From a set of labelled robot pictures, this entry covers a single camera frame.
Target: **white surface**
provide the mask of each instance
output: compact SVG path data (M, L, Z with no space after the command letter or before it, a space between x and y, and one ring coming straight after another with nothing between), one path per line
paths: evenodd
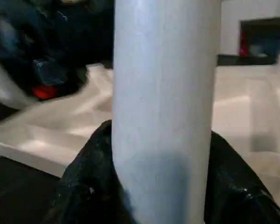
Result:
M238 55L240 22L280 17L280 0L222 2L220 54Z
M81 93L32 106L0 124L0 154L61 176L112 113L112 71L90 67ZM213 130L251 165L280 205L280 74L272 66L218 67Z
M203 223L219 12L116 1L112 149L136 223Z

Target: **white cylinder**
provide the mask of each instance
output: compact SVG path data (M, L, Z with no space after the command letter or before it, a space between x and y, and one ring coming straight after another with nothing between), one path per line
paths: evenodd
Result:
M220 0L116 0L112 148L138 224L202 224Z

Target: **dark floor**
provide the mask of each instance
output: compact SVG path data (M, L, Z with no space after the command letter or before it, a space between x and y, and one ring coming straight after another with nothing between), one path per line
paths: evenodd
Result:
M0 157L0 224L40 224L58 179Z
M0 103L0 121L10 117L11 115L17 113L19 110L10 108Z

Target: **white wall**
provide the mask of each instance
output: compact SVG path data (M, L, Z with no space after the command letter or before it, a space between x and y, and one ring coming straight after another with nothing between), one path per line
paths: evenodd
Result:
M240 21L280 17L280 0L222 2L220 53L238 55Z

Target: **red object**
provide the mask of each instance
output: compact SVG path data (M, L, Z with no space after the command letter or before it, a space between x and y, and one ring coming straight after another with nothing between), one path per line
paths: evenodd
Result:
M240 37L239 55L249 56L248 42L247 42L246 35L244 33L241 33L241 37Z
M50 99L57 96L57 89L54 86L41 85L33 87L32 92L39 99Z

